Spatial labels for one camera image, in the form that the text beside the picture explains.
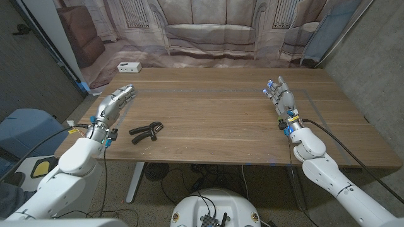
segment table leg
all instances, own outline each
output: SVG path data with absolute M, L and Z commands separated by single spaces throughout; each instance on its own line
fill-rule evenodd
M 136 163 L 136 167 L 134 168 L 134 172 L 133 172 L 133 176 L 132 176 L 131 185 L 129 186 L 128 195 L 126 196 L 127 203 L 133 202 L 134 195 L 136 194 L 136 191 L 140 184 L 140 178 L 143 173 L 143 167 L 145 167 L 144 162 Z
M 293 193 L 295 194 L 297 207 L 301 211 L 305 211 L 307 209 L 306 200 L 303 196 L 302 184 L 300 182 L 299 175 L 297 174 L 297 168 L 294 166 L 286 166 L 285 168 L 288 173 L 289 183 L 292 186 Z

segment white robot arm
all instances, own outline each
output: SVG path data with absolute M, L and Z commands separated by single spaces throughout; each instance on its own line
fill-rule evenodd
M 296 109 L 294 96 L 283 78 L 279 84 L 268 81 L 264 94 L 271 99 L 279 115 L 279 128 L 283 129 L 293 143 L 295 157 L 303 162 L 305 176 L 327 190 L 361 226 L 381 226 L 394 217 L 358 186 L 352 183 L 326 153 L 326 146 L 313 132 L 303 126 Z
M 78 139 L 61 156 L 59 164 L 39 183 L 37 193 L 5 221 L 54 217 L 82 195 L 87 182 L 99 179 L 100 171 L 95 170 L 99 164 L 92 155 L 100 154 L 116 139 L 117 130 L 110 130 L 110 127 L 117 120 L 119 111 L 135 96 L 131 84 L 107 96 L 97 115 L 92 117 L 93 124 L 87 130 L 86 138 Z

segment gray wall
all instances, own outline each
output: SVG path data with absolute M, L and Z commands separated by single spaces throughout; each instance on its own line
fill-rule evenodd
M 403 55 L 404 2 L 375 0 L 319 67 L 327 70 L 343 92 L 404 160 Z M 404 197 L 404 168 L 395 171 L 373 170 Z M 348 177 L 392 214 L 404 216 L 403 204 L 368 174 L 349 174 Z M 312 206 L 310 213 L 320 226 L 355 225 L 355 221 L 334 199 Z
M 404 2 L 375 0 L 319 66 L 404 158 Z

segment black cable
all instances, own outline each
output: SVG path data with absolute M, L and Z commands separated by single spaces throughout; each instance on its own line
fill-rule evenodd
M 205 202 L 205 204 L 206 204 L 206 206 L 207 206 L 207 208 L 208 208 L 208 216 L 210 216 L 210 209 L 209 209 L 208 203 L 207 203 L 207 202 L 205 201 L 205 199 L 202 197 L 201 192 L 199 192 L 199 190 L 197 190 L 197 192 L 198 192 L 199 196 L 202 198 L 203 202 Z
M 107 186 L 108 186 L 108 170 L 107 170 L 107 160 L 105 159 L 105 154 L 107 152 L 107 148 L 104 150 L 104 167 L 105 167 L 105 187 L 104 187 L 104 198 L 102 199 L 102 205 L 100 210 L 100 215 L 98 216 L 101 218 L 104 206 L 105 206 L 105 198 L 107 197 Z
M 22 157 L 5 175 L 3 175 L 3 176 L 0 178 L 0 182 L 3 182 L 5 178 L 7 178 L 7 177 L 10 176 L 11 174 L 13 174 L 13 173 L 18 169 L 18 167 L 21 165 L 21 163 L 23 163 L 23 161 L 24 161 L 28 156 L 30 156 L 39 146 L 43 145 L 43 143 L 45 143 L 46 141 L 52 139 L 54 136 L 56 136 L 56 135 L 58 135 L 58 134 L 60 134 L 60 133 L 62 133 L 62 132 L 64 132 L 64 131 L 70 130 L 70 129 L 72 129 L 73 127 L 76 127 L 76 125 L 75 125 L 75 126 L 67 127 L 67 128 L 65 128 L 65 129 L 62 129 L 62 130 L 59 130 L 59 131 L 53 133 L 52 135 L 48 136 L 47 138 L 45 138 L 43 141 L 40 141 L 37 145 L 35 145 L 33 148 L 31 148 L 31 150 L 30 150 L 26 155 L 24 155 L 24 157 Z
M 119 217 L 118 211 L 133 211 L 133 212 L 136 214 L 136 217 L 137 217 L 137 220 L 136 220 L 136 227 L 139 225 L 139 214 L 138 214 L 135 210 L 133 210 L 133 209 L 118 209 L 118 210 L 114 210 L 114 211 L 103 211 L 103 213 L 115 212 L 116 215 Z M 98 213 L 99 211 L 92 211 L 92 212 L 88 212 L 88 213 L 83 212 L 83 211 L 70 211 L 70 212 L 67 212 L 66 214 L 62 214 L 62 215 L 60 215 L 60 216 L 58 216 L 58 217 L 53 217 L 53 218 L 61 218 L 61 217 L 65 216 L 65 215 L 67 215 L 67 214 L 70 214 L 70 213 L 72 213 L 72 212 L 80 212 L 80 213 L 82 213 L 82 214 L 85 214 L 85 215 L 86 215 L 86 218 L 87 218 L 87 216 L 90 217 L 90 218 L 94 218 L 94 217 L 93 217 L 94 214 L 91 215 L 91 213 L 95 213 L 95 214 L 96 214 L 96 213 Z
M 106 212 L 119 212 L 119 211 L 132 211 L 132 212 L 134 212 L 136 214 L 136 217 L 137 217 L 137 219 L 136 219 L 136 227 L 139 225 L 139 214 L 133 209 L 117 209 L 117 210 L 113 210 L 113 211 L 104 211 L 104 213 L 106 213 Z
M 363 164 L 363 162 L 361 162 L 339 139 L 337 139 L 332 133 L 330 133 L 329 131 L 327 131 L 327 129 L 325 129 L 323 126 L 315 123 L 312 120 L 309 119 L 302 119 L 303 122 L 310 122 L 312 124 L 314 124 L 315 126 L 319 127 L 321 130 L 325 131 L 325 133 L 327 133 L 329 136 L 331 136 L 331 138 L 333 138 L 339 145 L 341 145 L 341 147 L 351 156 L 354 158 L 354 160 L 359 163 L 361 165 L 361 167 L 370 175 L 373 177 L 373 179 L 377 180 L 377 182 L 379 182 L 385 189 L 387 189 L 394 197 L 396 197 L 402 204 L 404 204 L 404 199 L 401 198 L 395 191 L 393 191 L 390 187 L 388 187 L 383 181 L 381 181 L 380 179 L 378 179 L 376 176 L 374 176 L 370 169 L 368 169 L 365 164 Z
M 90 138 L 89 138 L 89 139 L 91 139 L 91 138 L 93 137 L 93 134 L 94 134 L 94 127 L 95 127 L 95 124 L 93 124 L 93 130 L 91 131 L 91 135 L 90 135 Z
M 290 162 L 290 169 L 292 170 L 292 181 L 293 181 L 293 186 L 292 189 L 294 191 L 294 194 L 296 194 L 296 189 L 295 189 L 295 175 L 294 175 L 294 171 L 293 171 L 293 164 L 292 164 L 292 150 L 290 149 L 290 138 L 288 137 L 288 143 L 289 143 L 289 162 Z M 303 208 L 300 206 L 300 202 L 298 200 L 296 200 L 297 206 L 299 207 L 299 209 L 304 213 L 304 215 L 306 215 L 306 217 L 311 221 L 311 223 L 313 223 L 313 225 L 315 225 L 316 227 L 319 227 L 311 218 L 310 216 L 306 213 L 305 210 L 303 210 Z
M 207 199 L 207 200 L 209 200 L 209 201 L 213 204 L 213 207 L 215 208 L 215 213 L 213 214 L 213 218 L 216 217 L 216 206 L 215 206 L 215 204 L 214 204 L 209 198 L 206 198 L 205 196 L 202 196 L 202 195 L 189 195 L 189 196 L 187 196 L 187 197 L 191 197 L 191 196 L 196 196 L 196 197 L 200 197 L 200 198 L 202 198 L 202 199 Z
M 58 217 L 53 217 L 53 218 L 61 218 L 61 217 L 65 216 L 65 215 L 68 215 L 68 214 L 70 214 L 70 213 L 72 213 L 72 212 L 80 212 L 80 213 L 83 213 L 83 214 L 86 215 L 86 218 L 87 218 L 87 216 L 89 216 L 89 217 L 91 217 L 91 218 L 93 217 L 92 215 L 89 215 L 89 212 L 86 213 L 86 212 L 83 212 L 83 211 L 70 211 L 70 212 L 67 212 L 66 214 L 62 214 L 62 215 L 60 215 L 60 216 L 58 216 Z
M 242 178 L 240 175 L 237 175 L 237 174 L 234 174 L 234 173 L 230 173 L 230 172 L 226 172 L 226 171 L 221 172 L 221 171 L 218 170 L 217 168 L 216 168 L 216 170 L 210 170 L 210 169 L 209 169 L 210 167 L 213 167 L 213 168 L 214 168 L 214 167 L 216 167 L 216 165 L 205 165 L 206 174 L 204 174 L 203 172 L 199 171 L 200 174 L 202 174 L 202 176 L 203 176 L 204 179 L 207 179 L 207 180 L 214 186 L 216 182 L 212 182 L 212 181 L 208 178 L 209 175 L 216 175 L 216 177 L 218 177 L 219 174 L 221 174 L 221 175 L 228 175 L 235 183 L 238 183 L 238 184 L 239 184 L 239 187 L 240 187 L 241 192 L 244 194 L 244 197 L 247 198 L 247 194 L 246 194 L 246 191 L 245 191 L 245 189 L 244 189 L 245 186 L 244 186 L 244 184 L 243 184 L 244 180 L 243 180 L 243 178 Z
M 168 198 L 169 201 L 171 201 L 171 202 L 176 206 L 177 204 L 169 197 L 169 195 L 167 195 L 167 193 L 165 192 L 164 187 L 163 187 L 163 181 L 164 181 L 164 179 L 169 175 L 170 172 L 172 172 L 172 171 L 174 171 L 174 170 L 179 170 L 179 171 L 181 172 L 182 184 L 184 185 L 184 187 L 185 187 L 185 189 L 188 191 L 188 193 L 191 193 L 191 191 L 190 191 L 190 190 L 187 188 L 187 186 L 185 185 L 184 172 L 182 172 L 182 170 L 179 169 L 179 168 L 174 168 L 174 169 L 170 170 L 170 171 L 166 174 L 166 176 L 162 179 L 162 181 L 160 182 L 160 186 L 161 186 L 162 191 L 163 191 L 164 195 L 166 196 L 166 198 Z

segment table top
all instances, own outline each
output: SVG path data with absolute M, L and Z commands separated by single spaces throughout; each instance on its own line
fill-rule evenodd
M 401 159 L 322 69 L 143 68 L 138 74 L 117 74 L 80 123 L 89 123 L 107 95 L 133 84 L 138 94 L 113 126 L 119 135 L 107 150 L 108 160 L 288 165 L 288 139 L 262 93 L 268 80 L 279 75 L 292 90 L 301 118 L 329 129 L 369 167 L 401 167 Z M 133 145 L 135 136 L 128 131 L 154 121 L 164 125 L 157 140 Z M 305 127 L 324 141 L 340 166 L 359 166 L 315 125 Z M 79 137 L 69 135 L 55 155 L 61 156 Z M 293 154 L 292 163 L 301 165 Z

